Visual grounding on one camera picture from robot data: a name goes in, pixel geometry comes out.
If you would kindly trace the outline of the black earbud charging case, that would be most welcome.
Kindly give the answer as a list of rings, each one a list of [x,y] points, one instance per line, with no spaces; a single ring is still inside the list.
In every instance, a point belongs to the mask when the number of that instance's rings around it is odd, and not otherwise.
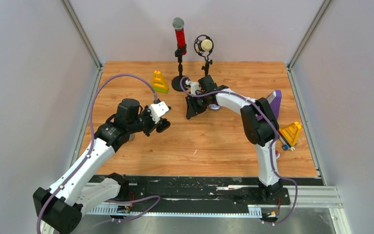
[[[171,126],[171,123],[166,118],[161,118],[156,125],[156,132],[162,133]]]

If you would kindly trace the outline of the lavender earbud charging case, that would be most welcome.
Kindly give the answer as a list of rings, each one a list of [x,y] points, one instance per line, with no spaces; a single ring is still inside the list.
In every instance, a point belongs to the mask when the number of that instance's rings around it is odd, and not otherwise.
[[[221,106],[217,104],[210,104],[208,105],[208,108],[212,111],[219,111],[221,109]]]

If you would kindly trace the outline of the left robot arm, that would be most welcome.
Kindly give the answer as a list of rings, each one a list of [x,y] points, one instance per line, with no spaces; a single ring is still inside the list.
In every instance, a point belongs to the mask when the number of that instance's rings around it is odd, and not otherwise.
[[[125,201],[130,195],[129,181],[118,173],[108,175],[95,187],[85,189],[95,172],[138,132],[150,136],[163,132],[170,122],[163,118],[171,108],[156,100],[142,108],[139,101],[126,98],[94,133],[78,160],[48,189],[39,187],[33,194],[39,222],[61,234],[71,233],[82,217],[94,207],[115,198]]]

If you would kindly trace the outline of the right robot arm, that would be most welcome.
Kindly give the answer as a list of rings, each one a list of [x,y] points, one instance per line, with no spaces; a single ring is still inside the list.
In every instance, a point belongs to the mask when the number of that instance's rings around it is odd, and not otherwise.
[[[248,98],[225,85],[219,86],[211,76],[203,77],[198,82],[182,77],[179,84],[187,95],[187,119],[203,113],[211,104],[225,107],[241,116],[245,136],[254,145],[258,158],[259,198],[267,204],[277,199],[282,189],[276,157],[279,125],[269,101],[266,98]]]

